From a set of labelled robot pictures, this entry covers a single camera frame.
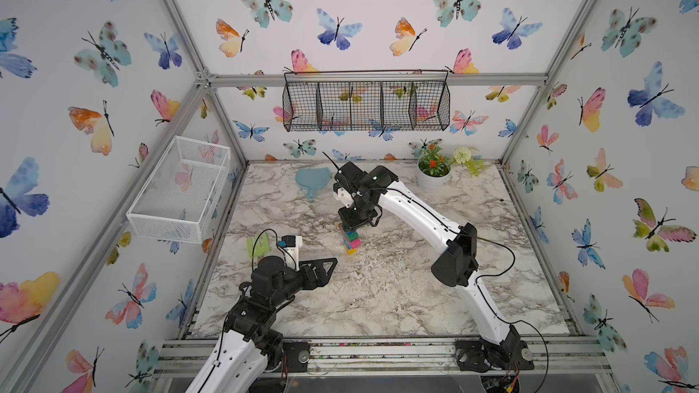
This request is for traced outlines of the pink small lego brick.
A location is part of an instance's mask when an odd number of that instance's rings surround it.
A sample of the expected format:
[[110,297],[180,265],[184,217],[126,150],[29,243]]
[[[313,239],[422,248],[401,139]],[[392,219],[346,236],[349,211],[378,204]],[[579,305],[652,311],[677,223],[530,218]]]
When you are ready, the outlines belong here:
[[362,245],[362,241],[360,239],[355,239],[351,241],[347,241],[346,245],[349,246],[350,249],[357,249]]

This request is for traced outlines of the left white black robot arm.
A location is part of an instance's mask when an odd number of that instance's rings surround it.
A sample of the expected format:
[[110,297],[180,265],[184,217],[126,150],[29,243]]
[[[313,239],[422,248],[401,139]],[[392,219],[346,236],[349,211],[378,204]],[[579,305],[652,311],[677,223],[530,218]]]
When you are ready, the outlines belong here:
[[247,392],[260,375],[285,360],[283,335],[274,330],[279,311],[300,291],[313,291],[331,281],[336,258],[302,261],[297,269],[280,257],[262,258],[251,280],[240,285],[240,297],[226,315],[216,345],[188,392]]

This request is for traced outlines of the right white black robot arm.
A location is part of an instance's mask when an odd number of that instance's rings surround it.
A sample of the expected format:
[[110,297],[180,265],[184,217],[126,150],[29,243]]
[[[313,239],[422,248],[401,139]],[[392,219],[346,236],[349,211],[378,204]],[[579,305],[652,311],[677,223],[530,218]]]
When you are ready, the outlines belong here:
[[502,316],[480,273],[477,228],[458,224],[416,196],[387,167],[366,172],[352,162],[337,168],[333,196],[342,203],[338,214],[346,233],[376,227],[385,211],[407,223],[439,254],[431,266],[433,276],[454,287],[478,328],[482,342],[506,357],[513,356],[522,338],[513,321]]

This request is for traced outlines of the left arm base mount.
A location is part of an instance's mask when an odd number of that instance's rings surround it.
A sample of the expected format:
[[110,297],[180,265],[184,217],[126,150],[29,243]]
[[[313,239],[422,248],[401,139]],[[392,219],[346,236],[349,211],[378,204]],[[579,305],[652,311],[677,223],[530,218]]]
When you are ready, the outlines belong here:
[[261,360],[262,369],[265,371],[305,373],[311,360],[311,344],[301,340],[282,340],[266,344],[262,349],[255,349],[251,358]]

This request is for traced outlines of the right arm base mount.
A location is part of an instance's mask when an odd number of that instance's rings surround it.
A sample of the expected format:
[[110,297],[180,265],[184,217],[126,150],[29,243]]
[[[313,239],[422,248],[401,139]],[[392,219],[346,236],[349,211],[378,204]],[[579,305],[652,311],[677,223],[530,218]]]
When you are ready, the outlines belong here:
[[460,371],[485,373],[491,369],[534,370],[533,354],[515,326],[511,326],[504,341],[493,344],[483,338],[457,340],[455,361]]

